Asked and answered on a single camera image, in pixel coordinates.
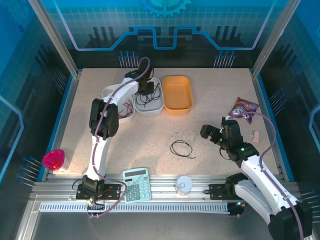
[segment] calculator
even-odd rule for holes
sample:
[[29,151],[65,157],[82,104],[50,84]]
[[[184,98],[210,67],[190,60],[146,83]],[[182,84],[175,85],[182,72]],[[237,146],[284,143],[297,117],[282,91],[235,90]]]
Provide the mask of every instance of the calculator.
[[151,187],[148,169],[146,167],[126,170],[122,173],[127,185],[125,203],[137,203],[151,199]]

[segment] glass panel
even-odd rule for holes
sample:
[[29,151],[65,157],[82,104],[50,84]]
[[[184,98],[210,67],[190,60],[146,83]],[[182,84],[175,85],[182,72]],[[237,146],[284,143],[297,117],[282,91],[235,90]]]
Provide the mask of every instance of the glass panel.
[[319,10],[317,0],[300,2],[260,73],[302,193],[320,190]]
[[78,68],[251,68],[287,0],[43,0]]
[[0,36],[0,238],[15,239],[70,74],[27,0],[0,0]]

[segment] snack bag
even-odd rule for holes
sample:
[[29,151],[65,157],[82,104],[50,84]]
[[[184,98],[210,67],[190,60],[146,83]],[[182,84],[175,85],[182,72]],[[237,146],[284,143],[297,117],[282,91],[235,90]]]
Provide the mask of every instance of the snack bag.
[[[259,104],[241,99],[238,97],[238,99],[235,101],[235,104],[229,112],[229,116],[237,116],[238,114],[245,113],[245,112],[256,112],[257,109],[260,107]],[[252,118],[254,117],[253,114],[245,114],[242,117],[245,117],[245,119],[251,124]]]

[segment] speckled tabletop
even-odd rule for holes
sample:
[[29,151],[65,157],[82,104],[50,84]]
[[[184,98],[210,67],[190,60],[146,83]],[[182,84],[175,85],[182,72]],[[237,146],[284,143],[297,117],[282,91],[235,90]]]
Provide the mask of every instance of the speckled tabletop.
[[[102,90],[106,86],[120,83],[128,71],[129,68],[83,69],[60,147],[70,160],[67,173],[85,173],[88,167],[92,147],[89,117],[93,99],[102,98]],[[222,116],[228,114],[238,96],[258,103],[249,70],[247,68],[156,68],[154,70],[154,76],[161,81],[172,75],[183,75],[190,79],[194,99],[191,111],[185,115],[170,115],[163,109],[159,115],[136,114],[132,121],[120,124],[109,147],[106,173],[121,174],[124,170],[138,167],[147,167],[149,174],[158,175],[231,175],[240,172],[237,165],[223,159],[219,154],[219,147],[203,139],[199,131],[204,124],[220,128]],[[244,118],[238,122],[246,142],[252,142],[252,133],[259,131],[259,144],[255,147],[260,153],[270,145],[266,126],[260,116],[254,116],[252,124]],[[175,139],[191,140],[193,147],[191,157],[196,158],[180,158],[173,155],[169,146]],[[182,146],[177,146],[177,150],[188,151]],[[265,155],[264,161],[272,173],[279,173],[272,151]]]

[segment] black cable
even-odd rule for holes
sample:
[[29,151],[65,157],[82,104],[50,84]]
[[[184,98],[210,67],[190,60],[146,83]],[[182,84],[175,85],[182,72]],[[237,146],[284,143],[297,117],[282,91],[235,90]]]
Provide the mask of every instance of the black cable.
[[96,202],[96,199],[94,199],[93,202],[94,202],[95,205],[106,207],[104,204],[97,203],[97,202]]
[[72,190],[77,191],[77,189],[74,189],[74,186],[75,186],[76,182],[79,182],[79,181],[82,181],[82,179],[77,179],[77,180],[75,180],[75,181],[73,182],[72,187],[71,187]]
[[148,78],[148,80],[151,80],[154,77],[154,73],[155,73],[155,69],[152,68],[152,76],[150,78]]
[[[188,155],[182,155],[182,154],[177,153],[176,150],[174,149],[174,145],[175,145],[175,144],[186,144],[186,145],[188,145],[188,146],[190,147],[190,150],[191,150],[190,153],[189,153]],[[193,148],[192,148],[192,146],[191,146],[189,143],[187,143],[186,141],[183,141],[183,140],[174,141],[174,142],[170,145],[170,151],[171,151],[174,155],[177,155],[177,156],[179,156],[179,157],[190,158],[190,159],[195,159],[195,158],[196,158],[196,156],[195,156],[195,157],[189,157],[189,156],[192,154],[192,152],[193,152]]]
[[223,157],[225,160],[231,160],[230,158],[226,158],[226,157],[222,156],[221,150],[223,150],[222,147],[220,147],[220,149],[219,149],[220,156]]
[[151,101],[158,100],[160,98],[160,96],[161,96],[161,89],[159,87],[159,84],[160,83],[158,83],[155,86],[155,88],[153,90],[153,93],[151,93],[151,94],[142,95],[142,94],[136,93],[135,94],[135,102],[136,102],[136,104],[138,104],[139,106],[143,106],[145,108],[146,104],[150,103]]

